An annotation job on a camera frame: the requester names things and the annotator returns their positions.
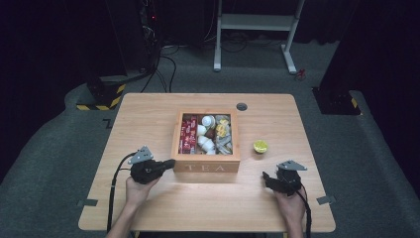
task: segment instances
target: hand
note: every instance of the hand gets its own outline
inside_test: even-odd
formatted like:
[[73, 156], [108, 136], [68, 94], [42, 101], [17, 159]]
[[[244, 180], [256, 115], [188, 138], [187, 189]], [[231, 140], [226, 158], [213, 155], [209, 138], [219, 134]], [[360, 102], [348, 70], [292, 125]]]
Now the hand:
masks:
[[152, 187], [158, 182], [157, 178], [148, 184], [141, 184], [135, 182], [133, 178], [129, 177], [126, 180], [126, 205], [139, 208], [143, 202], [148, 198]]
[[[298, 191], [303, 197], [306, 197], [305, 189], [300, 188]], [[305, 204], [302, 198], [296, 192], [291, 196], [278, 191], [275, 191], [274, 194], [280, 213], [286, 222], [289, 237], [303, 237], [302, 219], [305, 214]]]

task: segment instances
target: dark background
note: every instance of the dark background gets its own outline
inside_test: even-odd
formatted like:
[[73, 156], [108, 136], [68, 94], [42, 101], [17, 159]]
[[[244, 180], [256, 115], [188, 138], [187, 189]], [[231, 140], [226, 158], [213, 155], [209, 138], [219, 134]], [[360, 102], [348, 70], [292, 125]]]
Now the dark background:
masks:
[[[212, 2], [198, 2], [202, 4], [197, 5], [197, 11], [212, 9]], [[286, 0], [263, 1], [256, 8], [253, 2], [226, 1], [225, 5], [227, 11], [236, 13], [267, 14], [276, 14], [271, 11], [281, 3], [286, 7], [278, 9], [285, 12], [294, 6]], [[2, 179], [31, 136], [64, 109], [63, 99], [69, 90], [87, 78], [75, 51], [77, 45], [70, 40], [73, 34], [64, 1], [1, 1], [0, 11], [1, 101], [5, 107], [1, 123]], [[326, 78], [324, 86], [339, 91], [356, 89], [364, 94], [396, 161], [417, 193], [418, 12], [418, 2], [409, 0], [306, 1], [295, 36], [299, 43], [342, 40], [328, 69], [342, 70], [333, 73], [334, 78]]]

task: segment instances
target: table top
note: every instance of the table top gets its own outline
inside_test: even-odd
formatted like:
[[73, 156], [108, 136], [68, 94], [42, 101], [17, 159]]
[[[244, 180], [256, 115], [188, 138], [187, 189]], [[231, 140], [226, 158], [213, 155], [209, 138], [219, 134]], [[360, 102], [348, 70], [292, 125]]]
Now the table top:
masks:
[[[125, 156], [147, 145], [156, 161], [170, 159], [178, 108], [236, 108], [238, 103], [248, 105], [247, 110], [238, 110], [238, 173], [166, 171], [137, 214], [132, 230], [285, 231], [273, 192], [264, 186], [262, 172], [275, 178], [276, 165], [293, 160], [308, 168], [299, 175], [312, 210], [312, 231], [333, 231], [336, 224], [330, 205], [320, 205], [316, 200], [326, 194], [293, 96], [248, 93], [126, 94], [87, 197], [98, 202], [96, 206], [84, 206], [79, 227], [106, 230], [111, 180]], [[267, 141], [266, 153], [254, 151], [257, 139]], [[124, 206], [129, 175], [129, 171], [119, 172], [114, 220]]]

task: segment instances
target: white metal stand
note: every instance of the white metal stand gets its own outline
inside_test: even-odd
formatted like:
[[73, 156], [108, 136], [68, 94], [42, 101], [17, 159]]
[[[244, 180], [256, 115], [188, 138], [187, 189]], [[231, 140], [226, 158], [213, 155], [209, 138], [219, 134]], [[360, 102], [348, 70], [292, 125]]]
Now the white metal stand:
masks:
[[246, 15], [246, 14], [222, 14], [222, 0], [219, 0], [217, 18], [217, 39], [214, 55], [214, 70], [222, 69], [221, 63], [221, 34], [222, 29], [238, 30], [263, 30], [289, 32], [286, 45], [281, 45], [281, 51], [287, 64], [289, 73], [297, 73], [293, 59], [290, 55], [290, 46], [299, 23], [305, 0], [299, 0], [294, 16], [272, 16], [272, 15]]

